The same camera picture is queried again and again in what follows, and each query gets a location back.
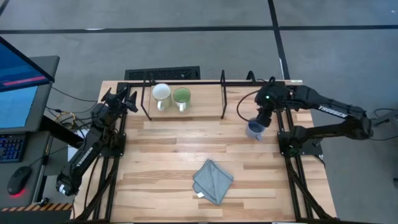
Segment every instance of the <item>gray floor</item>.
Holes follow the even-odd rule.
[[[280,26],[398,24],[396,0],[275,0]],[[0,29],[90,29],[174,26],[269,26],[266,0],[11,0]],[[96,99],[103,80],[125,69],[199,65],[202,78],[282,78],[272,31],[3,35],[28,56],[59,55],[55,86]],[[398,30],[283,31],[293,79],[322,95],[358,105],[398,108]],[[91,105],[52,92],[49,106],[81,111]],[[313,112],[315,125],[340,122]],[[375,138],[398,134],[386,124]],[[398,139],[322,142],[338,216],[396,223]]]

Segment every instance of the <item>desk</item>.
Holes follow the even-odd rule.
[[[286,81],[288,85],[301,82]],[[99,98],[117,81],[105,81]],[[266,129],[263,142],[245,135],[246,122],[236,114],[238,101],[257,87],[226,87],[228,105],[224,119],[185,118],[149,121],[139,107],[129,111],[125,132],[127,145],[120,158],[111,222],[269,222],[294,221],[294,211],[284,158],[279,153],[276,115]],[[150,88],[145,90],[148,104]],[[137,104],[142,88],[137,90]],[[245,100],[240,112],[246,118],[257,114],[255,95]],[[311,127],[309,111],[292,112],[294,124]],[[207,159],[216,161],[234,176],[221,206],[198,198],[192,189],[192,175]],[[313,156],[302,156],[309,191],[331,216],[336,216],[325,168]],[[98,188],[101,163],[95,168],[88,201]],[[83,176],[75,198],[76,216],[83,202],[91,167]],[[303,198],[298,190],[302,216]],[[107,193],[100,218],[104,217]]]
[[[38,66],[42,67],[48,74],[55,76],[57,71],[59,57],[32,57],[30,58]],[[45,105],[49,98],[51,84],[39,86],[34,98],[34,102],[27,118],[26,126],[22,128],[0,129],[0,133],[24,133],[36,131],[42,120]],[[39,189],[42,183],[44,167],[42,160],[37,161],[31,166],[32,173],[25,185],[25,191],[20,197],[11,197],[7,192],[7,184],[11,175],[21,166],[28,166],[32,161],[43,156],[50,139],[48,131],[37,131],[27,134],[27,146],[21,162],[0,164],[0,207],[20,207],[30,205],[39,195]]]

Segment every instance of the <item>gray cloth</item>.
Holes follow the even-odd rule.
[[[193,175],[193,189],[197,194],[201,192],[206,199],[220,205],[233,180],[231,174],[208,159]]]

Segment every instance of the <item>yellow and black tape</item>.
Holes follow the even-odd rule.
[[[72,209],[71,203],[48,203],[43,207],[38,204],[32,204],[26,207],[2,208],[2,212],[23,212],[23,211],[59,211]]]

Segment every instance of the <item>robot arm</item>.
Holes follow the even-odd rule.
[[[101,100],[104,103],[98,103],[91,111],[90,130],[79,150],[57,177],[56,188],[66,196],[78,193],[81,178],[101,151],[116,151],[118,148],[124,147],[125,136],[116,132],[114,125],[122,114],[127,113],[127,110],[138,111],[136,108],[137,92],[134,92],[123,103],[123,99],[127,95],[127,88],[116,95],[111,94],[110,90]]]
[[[263,126],[269,126],[273,111],[284,109],[316,109],[344,119],[341,124],[315,128],[294,126],[290,130],[290,145],[296,148],[301,148],[308,139],[346,136],[363,140],[373,135],[371,120],[366,117],[365,110],[321,96],[305,85],[285,86],[284,83],[275,82],[275,78],[272,77],[258,91],[255,102],[260,106],[257,122]]]

